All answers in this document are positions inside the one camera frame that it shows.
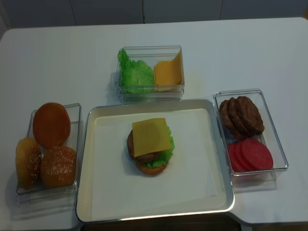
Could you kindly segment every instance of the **tomato slice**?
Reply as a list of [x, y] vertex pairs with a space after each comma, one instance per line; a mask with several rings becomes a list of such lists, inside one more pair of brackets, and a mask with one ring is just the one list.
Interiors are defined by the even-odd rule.
[[236, 143], [235, 146], [235, 156], [236, 159], [238, 160], [238, 163], [243, 166], [245, 169], [247, 169], [247, 171], [253, 171], [256, 170], [255, 167], [253, 167], [252, 165], [250, 165], [244, 158], [243, 153], [242, 153], [242, 143], [243, 141], [240, 141], [238, 143]]
[[273, 158], [270, 151], [261, 142], [248, 138], [242, 142], [241, 148], [244, 160], [256, 170], [273, 167]]
[[236, 158], [236, 155], [235, 155], [236, 145], [237, 145], [236, 143], [232, 143], [228, 146], [232, 168], [235, 172], [246, 172], [247, 169], [244, 168], [242, 165], [240, 165], [237, 158]]

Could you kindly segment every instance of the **plastic container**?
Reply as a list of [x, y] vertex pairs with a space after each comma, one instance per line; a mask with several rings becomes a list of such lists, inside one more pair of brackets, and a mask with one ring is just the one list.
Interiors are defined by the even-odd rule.
[[[75, 180], [71, 185], [66, 185], [66, 186], [60, 186], [60, 187], [52, 187], [52, 188], [47, 188], [42, 185], [40, 181], [37, 182], [37, 185], [29, 190], [24, 190], [22, 188], [19, 188], [19, 185], [17, 185], [16, 189], [16, 200], [18, 202], [25, 202], [29, 200], [34, 200], [34, 199], [41, 199], [41, 198], [46, 198], [46, 197], [51, 197], [51, 196], [60, 196], [60, 195], [67, 195], [71, 193], [75, 193], [77, 190], [77, 186], [79, 183], [79, 173], [80, 173], [80, 166], [81, 166], [81, 161], [82, 161], [82, 156], [80, 153], [78, 153], [78, 137], [79, 137], [79, 128], [80, 128], [80, 112], [81, 112], [81, 107], [78, 103], [76, 104], [70, 104], [64, 106], [66, 109], [70, 121], [71, 121], [71, 132], [67, 140], [63, 143], [63, 146], [68, 146], [74, 149], [77, 153], [76, 157], [76, 170], [75, 170]], [[29, 124], [29, 129], [27, 133], [27, 137], [33, 138], [33, 118], [35, 115], [36, 111], [33, 111], [31, 113], [31, 118], [30, 118], [30, 124]], [[42, 152], [42, 156], [44, 156], [46, 149], [39, 146]]]
[[[124, 47], [129, 58], [134, 61], [142, 60], [152, 69], [159, 61], [170, 61], [180, 51], [181, 46], [162, 47]], [[184, 94], [184, 71], [181, 53], [182, 82], [179, 85], [151, 85], [151, 86], [122, 86], [121, 71], [118, 62], [116, 74], [116, 90], [123, 103], [146, 103], [161, 100], [181, 100]], [[147, 93], [130, 93], [132, 90], [147, 90]]]
[[268, 170], [236, 172], [231, 165], [230, 155], [227, 147], [231, 143], [235, 143], [238, 140], [231, 136], [230, 132], [222, 125], [221, 119], [219, 118], [219, 123], [223, 128], [223, 142], [227, 154], [228, 166], [232, 176], [232, 182], [235, 184], [242, 184], [244, 182], [251, 182], [253, 180], [275, 181], [276, 177], [278, 176], [278, 173], [287, 170], [288, 162], [284, 155], [282, 146], [280, 144], [275, 126], [270, 117], [270, 113], [265, 103], [262, 92], [258, 89], [224, 91], [215, 94], [214, 101], [217, 106], [217, 109], [219, 109], [220, 104], [224, 100], [229, 100], [231, 97], [237, 98], [239, 96], [246, 96], [250, 98], [259, 110], [265, 129], [261, 135], [255, 135], [253, 138], [259, 140], [267, 146], [273, 158], [273, 168]]

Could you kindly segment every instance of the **white tray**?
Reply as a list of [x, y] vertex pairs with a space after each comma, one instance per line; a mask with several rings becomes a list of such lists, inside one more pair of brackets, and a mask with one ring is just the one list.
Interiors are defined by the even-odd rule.
[[[175, 143], [156, 177], [127, 151], [131, 124], [164, 117]], [[82, 222], [225, 212], [234, 194], [214, 105], [206, 99], [94, 108], [88, 117], [76, 214]]]

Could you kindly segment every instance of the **white table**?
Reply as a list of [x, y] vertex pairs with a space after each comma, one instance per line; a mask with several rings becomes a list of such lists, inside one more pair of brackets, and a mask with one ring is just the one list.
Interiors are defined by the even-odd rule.
[[124, 46], [181, 45], [184, 99], [260, 88], [289, 169], [276, 189], [236, 193], [243, 223], [308, 221], [308, 21], [302, 18], [8, 31], [0, 42], [0, 230], [69, 229], [75, 205], [20, 218], [15, 203], [15, 147], [30, 114], [46, 102], [80, 103], [82, 120], [117, 103], [110, 82]]

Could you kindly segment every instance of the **yellow cheese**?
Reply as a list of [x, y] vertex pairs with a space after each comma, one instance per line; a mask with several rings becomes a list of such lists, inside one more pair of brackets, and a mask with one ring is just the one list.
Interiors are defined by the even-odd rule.
[[133, 123], [134, 156], [170, 149], [165, 118], [148, 119]]
[[171, 61], [160, 61], [154, 66], [156, 85], [178, 85], [182, 82], [181, 52]]

